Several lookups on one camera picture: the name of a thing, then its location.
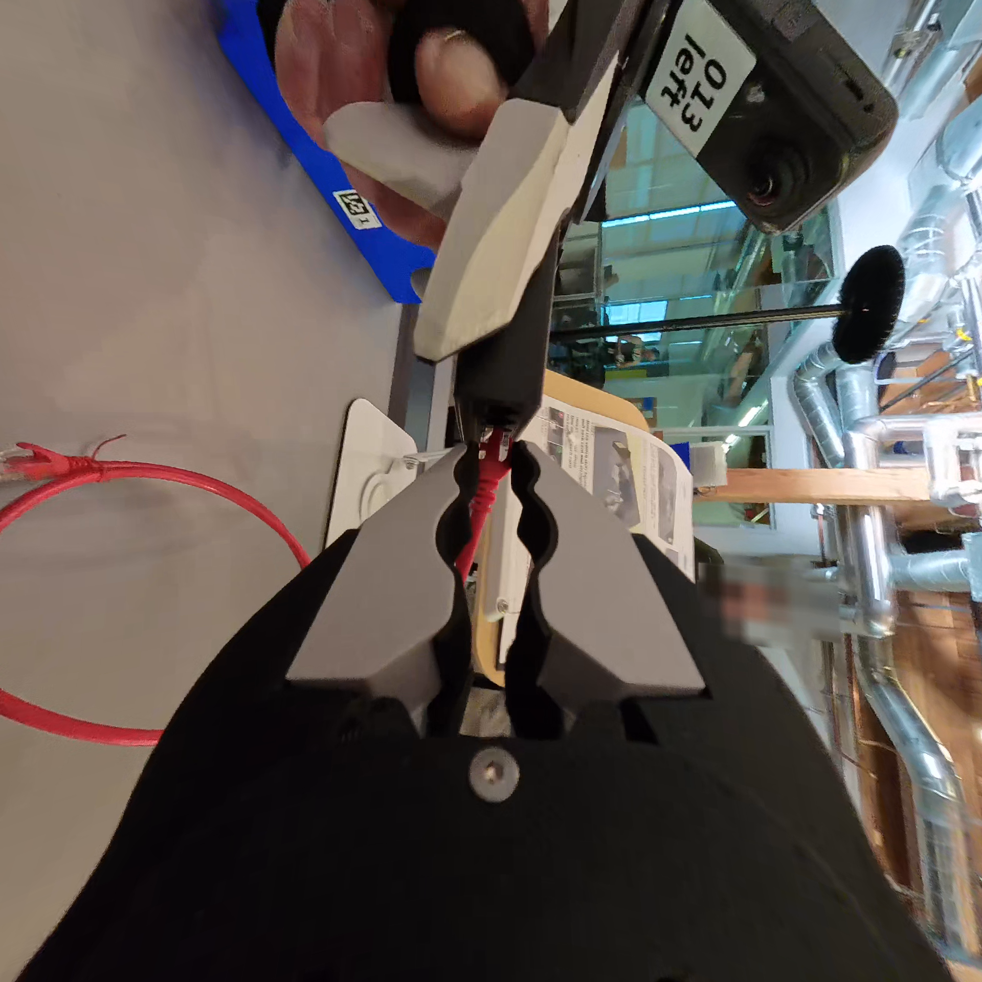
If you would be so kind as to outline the white rounded base board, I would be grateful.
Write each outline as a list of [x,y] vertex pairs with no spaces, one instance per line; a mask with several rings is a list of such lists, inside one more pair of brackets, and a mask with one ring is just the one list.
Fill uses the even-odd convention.
[[403,457],[419,464],[412,437],[369,400],[354,400],[345,417],[324,546],[361,526],[359,502],[367,477],[386,471],[391,460]]

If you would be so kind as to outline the silver ventilation ducts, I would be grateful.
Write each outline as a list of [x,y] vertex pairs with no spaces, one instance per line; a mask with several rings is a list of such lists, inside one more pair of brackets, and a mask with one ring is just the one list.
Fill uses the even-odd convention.
[[792,379],[794,399],[832,466],[822,477],[841,489],[840,589],[853,598],[846,628],[855,675],[899,753],[911,782],[920,868],[919,909],[944,955],[980,959],[980,894],[970,851],[969,815],[948,749],[916,707],[892,653],[899,591],[968,591],[980,601],[980,534],[947,554],[910,556],[891,541],[886,509],[902,502],[896,483],[921,473],[920,495],[941,509],[980,509],[980,411],[876,412],[875,359],[911,346],[933,319],[953,341],[967,336],[968,372],[980,380],[980,99],[955,116],[924,155],[937,183],[912,215],[898,250],[868,252],[843,282],[887,289],[883,326],[844,317],[835,339],[816,349]]

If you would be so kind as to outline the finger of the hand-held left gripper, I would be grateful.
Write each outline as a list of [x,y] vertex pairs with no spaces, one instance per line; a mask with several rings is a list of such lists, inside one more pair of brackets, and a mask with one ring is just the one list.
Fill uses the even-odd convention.
[[575,122],[513,98],[496,113],[461,182],[416,318],[413,348],[441,362],[507,325],[582,190],[615,71]]

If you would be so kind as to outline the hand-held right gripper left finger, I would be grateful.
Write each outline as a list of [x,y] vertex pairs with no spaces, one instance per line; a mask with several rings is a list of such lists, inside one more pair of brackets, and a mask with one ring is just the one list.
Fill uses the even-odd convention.
[[473,447],[461,445],[364,522],[288,680],[395,699],[425,734],[456,734],[473,679],[456,566],[472,498]]

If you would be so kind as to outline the blue plastic bin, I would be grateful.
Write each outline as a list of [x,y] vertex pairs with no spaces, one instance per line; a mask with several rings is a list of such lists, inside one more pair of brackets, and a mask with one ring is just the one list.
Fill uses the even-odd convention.
[[379,282],[394,301],[418,303],[412,275],[431,267],[434,253],[402,239],[381,222],[374,206],[350,184],[341,163],[301,128],[279,91],[266,44],[275,30],[264,27],[263,15],[278,14],[281,4],[217,1],[212,6],[226,57]]

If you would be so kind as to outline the black network switch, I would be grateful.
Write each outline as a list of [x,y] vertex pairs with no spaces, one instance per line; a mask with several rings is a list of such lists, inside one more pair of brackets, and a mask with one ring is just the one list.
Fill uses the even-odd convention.
[[539,410],[561,239],[558,230],[510,322],[458,357],[454,400],[464,443],[493,428],[516,437]]

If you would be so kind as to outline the person's left hand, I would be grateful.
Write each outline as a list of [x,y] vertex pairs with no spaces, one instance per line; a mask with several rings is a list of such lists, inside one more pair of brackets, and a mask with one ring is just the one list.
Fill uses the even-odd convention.
[[[274,65],[289,111],[326,148],[325,121],[353,102],[379,102],[387,93],[392,20],[404,2],[289,1],[278,22]],[[490,53],[452,27],[425,34],[414,72],[421,104],[440,129],[481,140],[509,85]],[[342,161],[352,188],[401,238],[438,252],[446,222]]]

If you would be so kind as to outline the white bracket bar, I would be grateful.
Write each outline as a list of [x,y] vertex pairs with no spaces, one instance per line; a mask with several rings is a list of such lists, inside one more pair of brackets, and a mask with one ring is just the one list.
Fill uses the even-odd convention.
[[497,682],[504,681],[530,572],[530,556],[519,537],[521,517],[522,503],[506,476],[485,523],[477,583],[476,653]]

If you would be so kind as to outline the black pole stand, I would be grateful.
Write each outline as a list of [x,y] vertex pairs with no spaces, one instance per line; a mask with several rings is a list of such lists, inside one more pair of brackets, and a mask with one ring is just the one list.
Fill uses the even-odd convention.
[[680,333],[760,327],[813,320],[835,321],[833,348],[848,364],[870,361],[884,349],[897,325],[905,293],[905,270],[900,253],[889,245],[865,252],[841,283],[838,301],[832,304],[795,306],[745,313],[719,313],[628,325],[602,325],[553,331],[549,341],[570,345],[629,335]]

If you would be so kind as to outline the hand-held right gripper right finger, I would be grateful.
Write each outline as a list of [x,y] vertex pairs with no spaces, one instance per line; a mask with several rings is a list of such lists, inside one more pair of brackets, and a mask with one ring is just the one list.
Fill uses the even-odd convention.
[[637,542],[601,502],[527,442],[511,453],[530,559],[506,659],[506,707],[520,739],[560,739],[584,710],[692,697],[706,682]]

